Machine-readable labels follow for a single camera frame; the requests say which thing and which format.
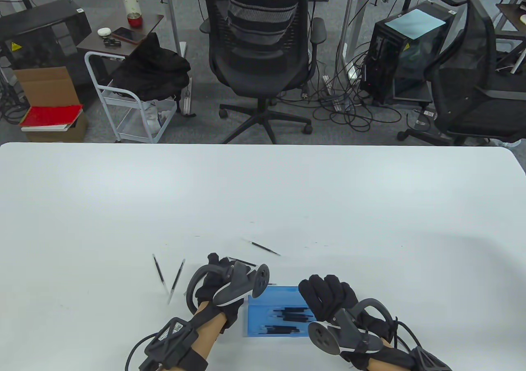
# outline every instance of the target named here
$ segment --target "smartphone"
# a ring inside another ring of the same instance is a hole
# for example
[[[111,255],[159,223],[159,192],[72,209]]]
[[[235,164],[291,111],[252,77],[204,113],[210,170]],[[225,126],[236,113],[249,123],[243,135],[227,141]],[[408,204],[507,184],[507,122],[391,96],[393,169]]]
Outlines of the smartphone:
[[[126,29],[126,27],[119,27],[117,30],[113,31],[111,35],[115,38],[136,45],[146,38],[146,35],[138,33],[137,31]]]

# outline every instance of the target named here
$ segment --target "red folder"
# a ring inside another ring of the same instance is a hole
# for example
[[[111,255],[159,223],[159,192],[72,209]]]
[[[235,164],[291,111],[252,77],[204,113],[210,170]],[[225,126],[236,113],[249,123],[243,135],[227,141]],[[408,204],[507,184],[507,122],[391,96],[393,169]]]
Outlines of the red folder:
[[[32,106],[20,123],[21,127],[57,126],[75,122],[81,114],[78,106]]]

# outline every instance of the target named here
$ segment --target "mesh backrest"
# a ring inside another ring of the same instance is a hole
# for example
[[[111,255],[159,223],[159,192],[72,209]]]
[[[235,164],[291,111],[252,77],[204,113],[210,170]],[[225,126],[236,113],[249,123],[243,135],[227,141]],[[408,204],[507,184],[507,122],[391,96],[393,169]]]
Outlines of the mesh backrest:
[[[269,75],[297,72],[305,62],[308,0],[206,0],[206,4],[211,59],[238,72]]]
[[[437,111],[447,109],[449,120],[473,105],[476,87],[485,88],[496,67],[495,31],[479,0],[468,0],[464,31],[441,54],[433,79]]]

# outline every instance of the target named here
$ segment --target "office chair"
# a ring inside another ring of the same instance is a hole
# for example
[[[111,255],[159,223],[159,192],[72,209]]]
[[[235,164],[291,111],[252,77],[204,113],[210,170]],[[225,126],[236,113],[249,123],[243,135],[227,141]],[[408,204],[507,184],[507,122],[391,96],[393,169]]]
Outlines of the office chair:
[[[314,75],[317,46],[327,32],[323,19],[312,20],[309,64],[308,0],[206,0],[206,6],[209,17],[199,29],[209,35],[210,69],[237,95],[257,99],[257,108],[220,104],[222,119],[227,110],[250,115],[222,143],[258,123],[276,144],[270,120],[305,123],[303,132],[311,134],[310,119],[268,109],[281,91],[300,88]]]
[[[453,43],[431,63],[436,109],[434,125],[453,141],[407,129],[397,135],[434,145],[462,145],[466,137],[515,142],[526,137],[526,72],[496,71],[496,37],[491,18],[479,0],[468,0],[466,25]]]

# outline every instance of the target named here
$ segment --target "pc case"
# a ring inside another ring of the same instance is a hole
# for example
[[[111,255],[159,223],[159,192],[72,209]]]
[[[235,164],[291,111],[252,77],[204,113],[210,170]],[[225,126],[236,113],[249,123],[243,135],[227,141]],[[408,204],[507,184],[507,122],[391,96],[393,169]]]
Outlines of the pc case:
[[[386,24],[419,9],[443,20],[439,26],[415,40]],[[423,3],[374,25],[371,43],[361,68],[360,89],[381,103],[396,100],[431,102],[424,70],[440,53],[449,32],[454,11],[432,1]]]
[[[13,70],[65,66],[81,103],[95,96],[84,63],[84,53],[76,45],[91,33],[86,14],[73,0],[48,4],[0,18],[1,55]],[[103,63],[94,66],[97,78],[106,78]]]

